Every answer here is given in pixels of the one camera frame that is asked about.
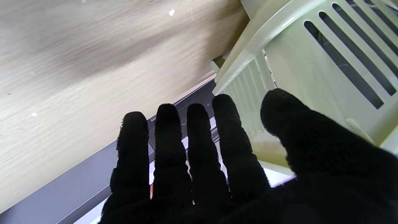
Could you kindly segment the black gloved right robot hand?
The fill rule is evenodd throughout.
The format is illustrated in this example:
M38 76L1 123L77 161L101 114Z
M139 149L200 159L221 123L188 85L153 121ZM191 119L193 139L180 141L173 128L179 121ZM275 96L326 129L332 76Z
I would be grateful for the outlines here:
M187 109L188 150L177 109L155 121L155 171L149 185L148 124L124 116L118 162L101 224L396 224L397 157L374 146L280 88L261 104L264 128L287 152L295 177L271 187L229 95L213 99L220 169L210 119Z

